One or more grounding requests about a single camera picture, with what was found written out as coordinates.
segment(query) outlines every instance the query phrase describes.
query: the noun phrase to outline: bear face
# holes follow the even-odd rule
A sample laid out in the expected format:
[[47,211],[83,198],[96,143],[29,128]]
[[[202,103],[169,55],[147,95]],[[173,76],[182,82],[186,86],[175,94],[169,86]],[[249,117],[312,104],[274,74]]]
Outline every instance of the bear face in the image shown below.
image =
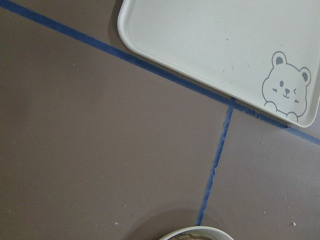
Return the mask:
[[276,112],[294,114],[296,121],[307,109],[307,86],[311,81],[308,68],[300,70],[287,63],[285,54],[277,51],[272,56],[272,69],[263,81],[264,106],[274,105]]

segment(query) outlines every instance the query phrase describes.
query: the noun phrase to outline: brown surface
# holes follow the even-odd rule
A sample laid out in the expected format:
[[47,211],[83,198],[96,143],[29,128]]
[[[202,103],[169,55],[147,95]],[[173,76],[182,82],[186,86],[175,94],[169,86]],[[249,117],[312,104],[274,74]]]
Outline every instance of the brown surface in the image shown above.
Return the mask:
[[[130,52],[121,0],[15,2]],[[0,239],[156,240],[194,225],[227,106],[2,8],[0,21]],[[302,131],[320,139],[319,126]],[[319,151],[234,111],[203,224],[317,239]]]
[[157,239],[194,225],[227,107],[0,17],[0,239]]

